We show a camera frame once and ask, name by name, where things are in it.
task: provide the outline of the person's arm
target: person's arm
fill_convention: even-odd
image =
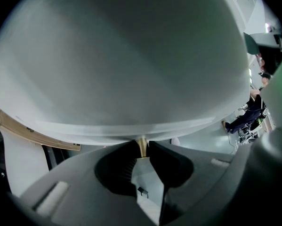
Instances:
[[[254,99],[256,99],[256,95],[260,94],[259,89],[250,89],[250,96],[252,96]]]

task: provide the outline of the person in dark clothing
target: person in dark clothing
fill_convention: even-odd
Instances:
[[[268,85],[268,81],[270,80],[271,76],[269,74],[263,73],[261,74],[261,77],[263,87],[265,87],[266,85]],[[252,105],[244,115],[237,118],[231,124],[226,121],[222,121],[222,125],[227,133],[230,132],[231,134],[233,134],[239,129],[243,128],[245,124],[253,123],[255,119],[259,117],[260,113],[265,108],[265,104],[259,95],[263,87],[261,87],[260,89],[250,89],[250,95],[255,99],[255,102],[254,105]]]

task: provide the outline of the large white rounded object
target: large white rounded object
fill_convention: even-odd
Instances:
[[[0,31],[0,108],[56,139],[171,138],[248,98],[224,0],[23,0]]]

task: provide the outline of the wooden plank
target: wooden plank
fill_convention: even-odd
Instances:
[[[37,131],[34,131],[33,129],[30,129],[12,119],[2,110],[0,110],[0,129],[6,130],[12,134],[15,134],[16,136],[41,145],[74,151],[80,151],[81,149],[81,146],[79,144],[73,144],[53,139]]]

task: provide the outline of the person's foot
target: person's foot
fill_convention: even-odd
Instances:
[[[171,144],[172,145],[180,145],[180,141],[179,139],[176,137],[176,138],[172,138],[171,139]]]
[[[225,129],[225,132],[227,133],[227,128],[226,128],[226,121],[222,121],[222,122],[221,122],[221,124],[222,124],[222,126],[224,127],[224,129]]]

